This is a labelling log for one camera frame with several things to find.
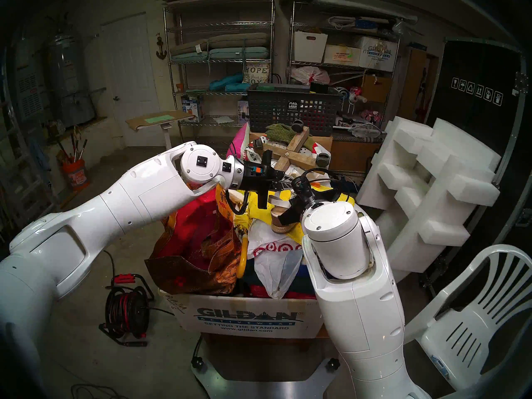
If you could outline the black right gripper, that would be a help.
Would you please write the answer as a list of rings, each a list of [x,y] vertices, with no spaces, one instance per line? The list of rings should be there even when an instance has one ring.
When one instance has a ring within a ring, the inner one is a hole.
[[[307,176],[299,176],[292,180],[294,196],[289,199],[289,208],[278,216],[281,225],[299,223],[303,214],[310,208],[321,206],[329,202],[329,193],[315,192]]]

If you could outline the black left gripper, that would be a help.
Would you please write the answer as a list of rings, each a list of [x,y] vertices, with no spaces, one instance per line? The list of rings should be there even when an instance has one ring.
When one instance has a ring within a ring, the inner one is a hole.
[[[262,154],[260,163],[244,161],[243,178],[239,189],[257,194],[257,207],[267,209],[269,192],[291,190],[289,176],[271,166],[272,151]]]

